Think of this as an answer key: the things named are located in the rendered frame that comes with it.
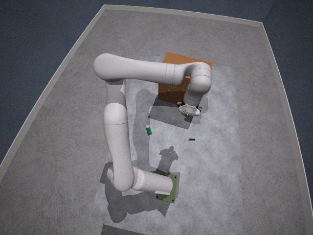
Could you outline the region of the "brown wooden chest of drawers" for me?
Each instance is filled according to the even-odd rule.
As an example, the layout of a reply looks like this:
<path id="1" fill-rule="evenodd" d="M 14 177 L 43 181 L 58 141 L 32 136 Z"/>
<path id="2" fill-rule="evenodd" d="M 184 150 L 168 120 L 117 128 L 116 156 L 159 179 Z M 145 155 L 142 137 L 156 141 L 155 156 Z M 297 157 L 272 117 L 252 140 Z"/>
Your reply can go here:
<path id="1" fill-rule="evenodd" d="M 167 52 L 165 57 L 164 57 L 164 60 L 163 60 L 163 63 L 169 63 L 169 64 L 177 64 L 177 65 L 180 65 L 180 64 L 186 64 L 186 63 L 194 63 L 194 62 L 204 62 L 204 63 L 207 63 L 211 69 L 212 69 L 212 65 L 213 63 L 211 62 L 207 62 L 207 61 L 204 61 L 204 60 L 200 60 L 200 59 L 196 59 L 196 58 L 191 58 L 191 57 L 187 57 L 187 56 L 183 56 L 183 55 L 179 55 L 179 54 L 175 54 L 175 53 L 170 53 L 170 52 Z M 182 84 L 181 86 L 179 87 L 180 88 L 180 91 L 182 87 Z M 179 91 L 179 95 L 178 95 L 178 100 L 179 100 L 179 97 L 180 97 L 180 91 Z M 159 84 L 158 84 L 158 99 L 159 99 Z"/>

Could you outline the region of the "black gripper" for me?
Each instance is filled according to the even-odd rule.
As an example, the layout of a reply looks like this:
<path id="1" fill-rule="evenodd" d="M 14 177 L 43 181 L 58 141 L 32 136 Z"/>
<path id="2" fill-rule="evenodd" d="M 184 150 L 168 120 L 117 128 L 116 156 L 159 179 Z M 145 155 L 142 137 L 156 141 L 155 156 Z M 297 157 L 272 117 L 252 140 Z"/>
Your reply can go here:
<path id="1" fill-rule="evenodd" d="M 180 102 L 180 101 L 177 102 L 177 106 L 178 107 L 180 107 L 182 105 L 185 105 L 183 101 L 182 102 Z M 196 108 L 201 112 L 202 107 L 197 106 Z"/>

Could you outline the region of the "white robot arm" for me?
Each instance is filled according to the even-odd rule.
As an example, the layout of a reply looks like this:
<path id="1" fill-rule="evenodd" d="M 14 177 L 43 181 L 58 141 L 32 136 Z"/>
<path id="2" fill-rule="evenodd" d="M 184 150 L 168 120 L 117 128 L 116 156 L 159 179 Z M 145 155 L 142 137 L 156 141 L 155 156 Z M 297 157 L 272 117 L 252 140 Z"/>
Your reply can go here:
<path id="1" fill-rule="evenodd" d="M 170 195 L 173 188 L 170 177 L 132 165 L 125 81 L 126 78 L 138 79 L 178 86 L 184 77 L 190 76 L 190 84 L 183 98 L 185 105 L 179 107 L 179 112 L 197 117 L 200 111 L 196 107 L 201 102 L 202 95 L 211 88 L 211 67 L 204 62 L 177 65 L 140 61 L 104 53 L 95 59 L 93 69 L 106 83 L 107 99 L 103 126 L 113 162 L 107 171 L 109 182 L 121 192 L 132 188 L 137 191 Z"/>

